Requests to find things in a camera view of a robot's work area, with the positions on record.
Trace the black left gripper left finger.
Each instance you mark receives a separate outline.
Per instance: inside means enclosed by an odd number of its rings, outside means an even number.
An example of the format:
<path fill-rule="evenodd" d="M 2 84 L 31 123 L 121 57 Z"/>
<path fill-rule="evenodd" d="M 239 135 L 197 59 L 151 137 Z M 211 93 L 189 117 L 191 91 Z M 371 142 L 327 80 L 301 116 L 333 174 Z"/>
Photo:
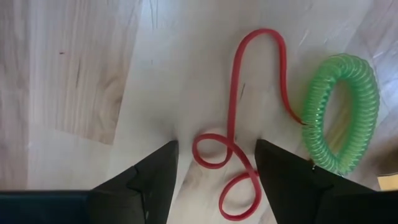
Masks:
<path fill-rule="evenodd" d="M 90 191 L 90 223 L 166 223 L 178 167 L 173 140 Z"/>

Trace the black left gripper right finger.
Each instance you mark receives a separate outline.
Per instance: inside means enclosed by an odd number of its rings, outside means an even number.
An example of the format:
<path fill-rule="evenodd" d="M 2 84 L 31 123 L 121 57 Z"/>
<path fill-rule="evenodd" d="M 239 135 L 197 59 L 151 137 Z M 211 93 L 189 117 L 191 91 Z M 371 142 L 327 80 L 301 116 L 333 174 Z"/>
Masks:
<path fill-rule="evenodd" d="M 277 223 L 343 223 L 338 197 L 372 190 L 258 139 L 255 161 Z"/>

